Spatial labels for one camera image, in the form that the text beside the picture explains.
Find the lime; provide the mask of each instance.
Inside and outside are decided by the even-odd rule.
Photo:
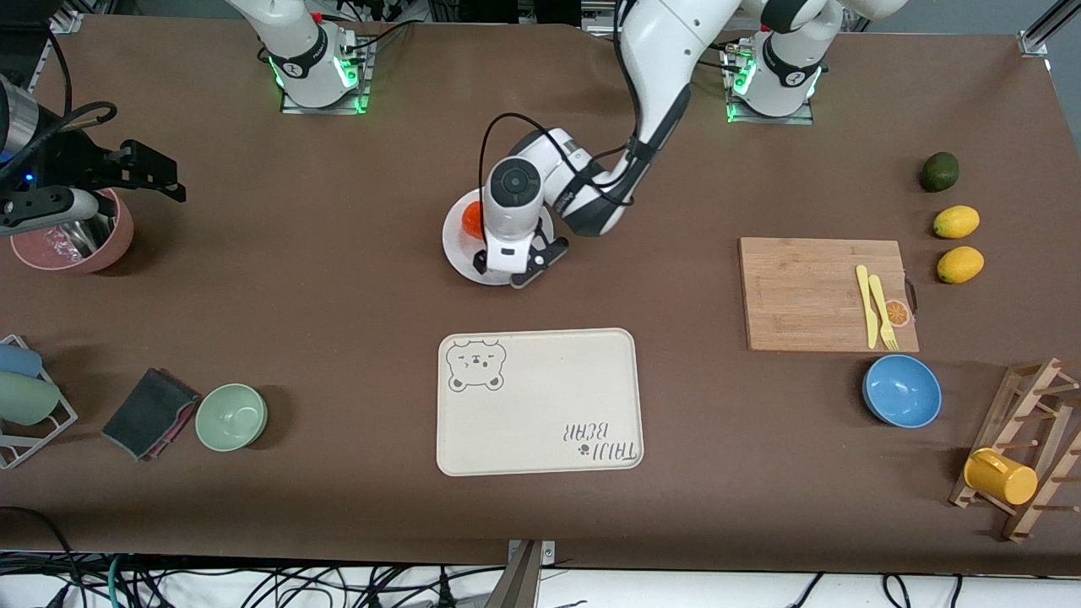
[[[929,193],[940,193],[957,183],[960,172],[956,156],[938,153],[923,163],[920,185]]]

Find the orange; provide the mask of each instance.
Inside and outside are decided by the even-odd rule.
[[[484,240],[484,227],[480,219],[480,201],[469,203],[462,214],[462,229],[475,239]]]
[[[893,327],[905,327],[912,320],[912,314],[908,312],[908,305],[899,300],[890,300],[885,303],[885,316]]]

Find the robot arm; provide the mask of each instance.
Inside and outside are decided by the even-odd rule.
[[[91,240],[104,241],[116,209],[94,191],[101,188],[146,188],[185,200],[173,159],[135,140],[116,151],[102,148],[71,124],[80,110],[109,105],[95,102],[61,117],[0,76],[0,238],[85,226]]]
[[[255,28],[281,88],[301,106],[329,106],[356,87],[343,68],[343,49],[356,42],[356,35],[332,23],[317,24],[304,0],[226,2]]]
[[[489,268],[526,270],[538,253],[530,243],[543,203],[577,235],[601,236],[615,226],[686,109],[695,63],[739,0],[638,0],[628,6],[616,11],[616,18],[623,16],[620,66],[638,119],[626,150],[604,171],[562,129],[535,131],[519,142],[483,188]]]
[[[907,0],[743,0],[743,8],[758,16],[770,31],[749,41],[751,62],[733,92],[759,115],[783,118],[796,113],[814,93],[822,61],[841,30],[846,5],[860,15],[879,19]]]

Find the wooden cutting board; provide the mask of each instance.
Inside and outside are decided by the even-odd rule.
[[[856,266],[878,275],[886,301],[909,306],[900,248],[893,240],[739,239],[751,351],[886,352],[867,347]],[[871,299],[871,308],[880,319]],[[916,321],[894,327],[903,353],[919,353]]]

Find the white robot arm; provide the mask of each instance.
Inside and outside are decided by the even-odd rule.
[[[908,0],[843,0],[870,19],[888,17]],[[743,0],[771,31],[751,38],[752,63],[736,95],[758,114],[780,118],[795,113],[814,92],[822,60],[844,18],[838,0]]]
[[[615,226],[686,109],[695,63],[738,6],[739,0],[638,0],[617,8],[618,57],[636,107],[623,157],[604,171],[562,129],[534,131],[519,142],[483,188],[481,266],[511,275],[543,272],[550,262],[537,264],[545,255],[532,243],[544,203],[577,235],[601,236]]]
[[[298,105],[334,104],[356,85],[342,67],[343,49],[356,41],[351,31],[316,23],[304,0],[226,0],[255,28],[270,54],[278,80]]]

